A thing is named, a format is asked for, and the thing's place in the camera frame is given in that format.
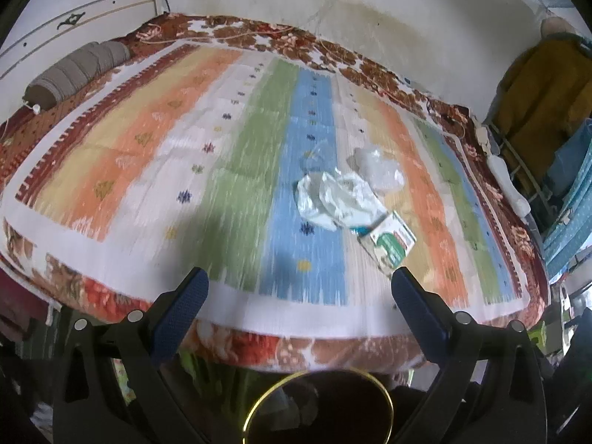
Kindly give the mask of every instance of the plastic bag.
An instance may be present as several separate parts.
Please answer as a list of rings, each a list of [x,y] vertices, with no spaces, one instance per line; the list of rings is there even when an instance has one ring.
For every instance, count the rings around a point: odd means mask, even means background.
[[[360,177],[368,182],[370,188],[379,193],[401,190],[405,186],[405,176],[397,160],[384,158],[378,147],[356,148],[354,161]]]
[[[298,182],[298,212],[327,230],[372,228],[388,213],[356,173],[313,172]]]

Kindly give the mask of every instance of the blue stripe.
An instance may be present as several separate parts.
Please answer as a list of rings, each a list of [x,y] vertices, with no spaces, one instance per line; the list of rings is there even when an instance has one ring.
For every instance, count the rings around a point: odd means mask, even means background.
[[[490,251],[490,256],[493,261],[493,267],[495,268],[495,274],[497,275],[497,281],[499,286],[499,292],[502,296],[506,298],[506,300],[512,300],[516,298],[516,292],[514,291],[514,286],[512,284],[510,272],[507,268],[505,263],[504,257],[501,255],[500,248],[498,247],[497,242],[492,236],[493,231],[489,226],[489,222],[487,221],[485,215],[483,214],[483,210],[481,208],[481,204],[473,188],[471,182],[468,180],[468,176],[465,173],[465,170],[458,160],[457,155],[452,151],[450,146],[444,141],[444,137],[440,132],[435,131],[434,129],[428,129],[434,139],[442,148],[442,151],[448,157],[448,160],[452,163],[452,166],[458,173],[461,178],[462,188],[465,191],[465,195],[467,196],[467,200],[469,201],[473,213],[477,218],[477,222],[479,222],[479,228],[481,228],[481,233],[487,243],[487,248]]]
[[[322,161],[314,165],[318,169],[311,169],[304,155],[315,148],[316,154],[322,154]],[[279,160],[259,293],[294,302],[347,304],[342,231],[307,225],[294,198],[295,184],[304,175],[303,167],[333,170],[336,166],[331,81],[302,69],[292,95]],[[310,270],[306,270],[306,262],[310,262]]]

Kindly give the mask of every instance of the mattress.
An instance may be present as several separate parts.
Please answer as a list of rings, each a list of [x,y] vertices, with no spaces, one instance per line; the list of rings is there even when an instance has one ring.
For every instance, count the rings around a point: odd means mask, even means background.
[[[127,65],[8,128],[0,258],[21,283],[117,322],[199,266],[210,290],[185,349],[278,372],[405,369],[422,357],[389,279],[294,200],[311,155],[347,170],[377,145],[406,175],[383,202],[417,237],[403,264],[422,286],[482,323],[540,318],[541,256],[468,109],[294,27],[167,14],[120,40]]]

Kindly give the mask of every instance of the blue cloth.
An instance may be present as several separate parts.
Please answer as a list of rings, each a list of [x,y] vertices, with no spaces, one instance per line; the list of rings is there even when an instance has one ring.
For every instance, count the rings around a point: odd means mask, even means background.
[[[556,275],[592,232],[592,144],[544,243],[547,272]]]
[[[571,138],[555,152],[545,184],[553,195],[563,196],[575,182],[592,141],[592,119],[587,118]]]

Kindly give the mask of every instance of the blue gripper pad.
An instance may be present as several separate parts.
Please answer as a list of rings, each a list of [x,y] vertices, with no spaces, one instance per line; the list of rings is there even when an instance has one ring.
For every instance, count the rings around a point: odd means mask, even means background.
[[[452,311],[439,295],[425,292],[406,267],[393,273],[391,292],[425,358],[442,367],[449,353]]]
[[[150,359],[155,366],[158,367],[174,357],[197,312],[204,304],[208,289],[207,272],[195,267],[177,290],[170,292],[173,294],[171,303],[152,330]]]

